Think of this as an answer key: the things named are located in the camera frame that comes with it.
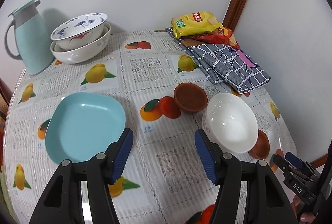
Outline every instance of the blue gripper pad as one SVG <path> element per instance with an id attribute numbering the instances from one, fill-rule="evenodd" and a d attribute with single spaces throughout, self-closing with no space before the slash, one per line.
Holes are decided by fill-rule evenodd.
<path id="1" fill-rule="evenodd" d="M 215 161 L 200 134 L 200 130 L 197 130 L 195 132 L 195 146 L 198 155 L 200 156 L 200 161 L 202 161 L 206 176 L 212 181 L 213 184 L 216 184 L 218 181 L 218 177 L 216 174 Z"/>
<path id="2" fill-rule="evenodd" d="M 288 162 L 290 162 L 296 169 L 303 168 L 303 162 L 297 156 L 292 154 L 291 152 L 287 152 L 285 158 Z"/>
<path id="3" fill-rule="evenodd" d="M 132 130 L 129 130 L 113 162 L 113 174 L 111 179 L 114 183 L 122 175 L 133 142 L 134 134 L 132 133 Z"/>

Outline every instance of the red chip bag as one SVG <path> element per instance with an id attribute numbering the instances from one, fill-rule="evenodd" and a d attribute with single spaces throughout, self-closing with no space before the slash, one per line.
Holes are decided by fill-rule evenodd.
<path id="1" fill-rule="evenodd" d="M 218 28 L 210 33 L 194 35 L 190 38 L 197 41 L 204 41 L 208 44 L 229 45 L 235 49 L 240 49 L 239 44 L 235 40 L 233 32 L 226 27 Z"/>

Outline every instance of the chip bag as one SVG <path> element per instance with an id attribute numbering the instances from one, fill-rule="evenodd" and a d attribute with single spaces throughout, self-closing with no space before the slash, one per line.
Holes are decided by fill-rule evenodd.
<path id="1" fill-rule="evenodd" d="M 171 21 L 174 36 L 197 35 L 221 28 L 222 24 L 210 12 L 199 12 L 173 18 Z"/>
<path id="2" fill-rule="evenodd" d="M 197 41 L 203 41 L 208 44 L 229 45 L 235 49 L 240 49 L 233 32 L 224 26 L 221 26 L 213 32 L 190 36 L 190 38 Z"/>

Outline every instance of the yellow chip bag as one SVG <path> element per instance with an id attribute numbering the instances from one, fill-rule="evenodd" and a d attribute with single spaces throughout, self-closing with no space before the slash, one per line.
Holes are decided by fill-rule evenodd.
<path id="1" fill-rule="evenodd" d="M 192 13 L 173 18 L 171 25 L 176 38 L 211 32 L 222 27 L 222 24 L 210 12 Z"/>

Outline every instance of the pitcher lid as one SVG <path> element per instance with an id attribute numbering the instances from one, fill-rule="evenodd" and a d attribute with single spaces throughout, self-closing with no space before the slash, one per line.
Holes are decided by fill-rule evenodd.
<path id="1" fill-rule="evenodd" d="M 16 15 L 18 12 L 22 11 L 24 8 L 28 7 L 29 5 L 33 4 L 35 0 L 31 0 L 29 2 L 27 2 L 26 4 L 24 4 L 22 7 L 20 8 L 16 8 L 14 11 L 12 11 L 8 17 L 10 17 L 11 15 Z"/>

